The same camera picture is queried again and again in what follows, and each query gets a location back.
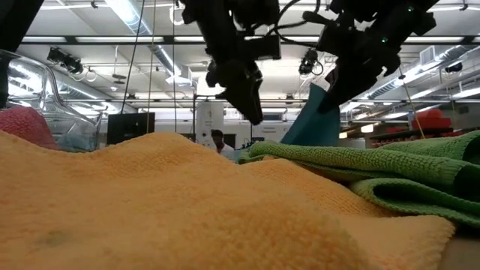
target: orange towel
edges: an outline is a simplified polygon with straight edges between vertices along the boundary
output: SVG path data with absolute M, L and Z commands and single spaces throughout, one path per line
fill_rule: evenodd
M 0 132 L 0 164 L 0 269 L 428 270 L 454 232 L 171 133 L 69 154 Z

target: pink cloth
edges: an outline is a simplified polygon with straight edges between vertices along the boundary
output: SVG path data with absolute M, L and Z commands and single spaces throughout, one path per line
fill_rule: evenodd
M 46 149 L 59 149 L 44 117 L 30 107 L 15 106 L 1 111 L 0 131 L 13 134 Z

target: green towel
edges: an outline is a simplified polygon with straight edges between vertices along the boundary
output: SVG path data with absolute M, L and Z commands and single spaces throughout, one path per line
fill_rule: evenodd
M 475 131 L 376 149 L 258 142 L 239 162 L 265 155 L 286 158 L 349 184 L 359 196 L 388 209 L 480 227 L 480 166 L 469 162 L 478 160 L 479 138 Z

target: clear plastic container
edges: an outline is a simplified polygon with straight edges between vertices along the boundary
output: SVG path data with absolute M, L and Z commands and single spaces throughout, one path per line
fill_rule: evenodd
M 89 118 L 65 104 L 57 89 L 55 75 L 45 64 L 0 50 L 0 98 L 3 99 L 0 106 L 7 110 L 24 106 L 40 113 L 58 149 L 91 152 L 98 148 L 102 113 Z

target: black monitor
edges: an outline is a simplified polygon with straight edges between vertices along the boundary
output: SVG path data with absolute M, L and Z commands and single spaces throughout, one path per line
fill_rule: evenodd
M 112 145 L 155 131 L 155 113 L 128 113 L 108 115 L 106 144 Z

